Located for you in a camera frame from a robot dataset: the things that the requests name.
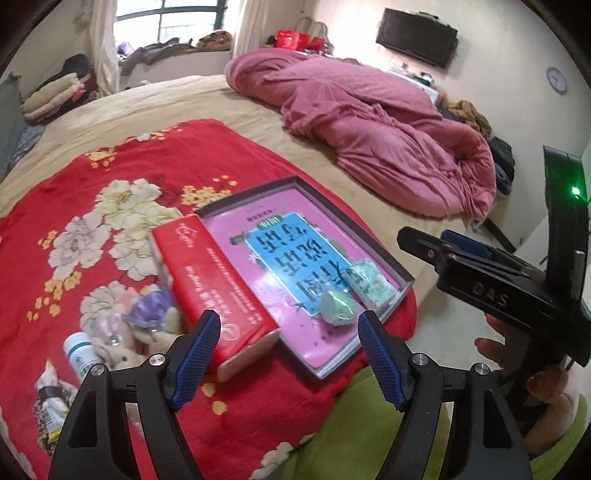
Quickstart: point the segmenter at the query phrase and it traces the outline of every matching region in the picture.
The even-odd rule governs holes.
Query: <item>wall clock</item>
[[[550,67],[546,70],[546,77],[554,90],[558,93],[566,92],[566,78],[564,78],[564,75],[562,75],[559,69]]]

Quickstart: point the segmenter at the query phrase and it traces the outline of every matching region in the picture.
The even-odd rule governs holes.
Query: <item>plush toy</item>
[[[110,370],[138,367],[146,357],[121,345],[104,344],[101,339],[93,337],[90,340],[95,353],[101,357]]]
[[[147,355],[166,353],[183,333],[181,314],[166,289],[140,297],[124,316],[136,340],[147,348]]]
[[[147,346],[147,354],[166,353],[182,334],[181,315],[177,308],[169,307],[164,315],[161,330],[134,327],[135,338]]]
[[[146,359],[137,352],[135,336],[122,316],[116,312],[102,314],[91,335],[95,353],[110,370],[138,367]]]

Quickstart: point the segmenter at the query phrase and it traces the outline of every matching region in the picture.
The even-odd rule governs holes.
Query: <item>window frame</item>
[[[213,29],[219,30],[223,25],[223,17],[226,13],[226,10],[228,9],[227,0],[217,0],[217,5],[215,7],[206,7],[199,5],[187,7],[165,7],[165,3],[166,0],[162,0],[160,8],[155,8],[152,10],[142,10],[141,12],[120,15],[119,17],[115,18],[115,22],[121,20],[129,20],[130,18],[147,17],[148,15],[159,15],[160,18],[158,19],[158,42],[160,42],[160,32],[162,32],[162,16],[164,14],[182,14],[189,12],[215,12],[216,21],[213,24]]]

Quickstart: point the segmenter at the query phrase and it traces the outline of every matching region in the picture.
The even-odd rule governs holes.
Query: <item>blue gripper pad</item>
[[[170,363],[163,390],[172,411],[178,412],[195,396],[220,339],[221,327],[219,315],[213,310],[205,310],[192,330],[178,337],[168,349]]]
[[[408,364],[411,351],[404,340],[386,332],[373,310],[361,314],[358,332],[384,398],[396,410],[405,411],[414,390],[414,379]]]
[[[452,232],[451,230],[445,230],[441,234],[441,240],[458,247],[467,254],[472,254],[485,260],[492,260],[492,252],[488,245],[482,244],[472,238]]]

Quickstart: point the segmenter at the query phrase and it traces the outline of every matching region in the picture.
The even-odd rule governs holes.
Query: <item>beige bed sheet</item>
[[[417,279],[415,293],[419,303],[434,285],[436,276],[432,267],[400,251],[396,243],[398,231],[405,225],[437,236],[445,229],[466,230],[466,218],[425,219],[385,203],[336,166],[332,148],[284,132],[277,109],[235,92],[223,76],[185,77],[127,90],[54,121],[0,185],[0,215],[6,215],[33,186],[82,153],[196,118],[224,122],[286,158],[341,197]]]

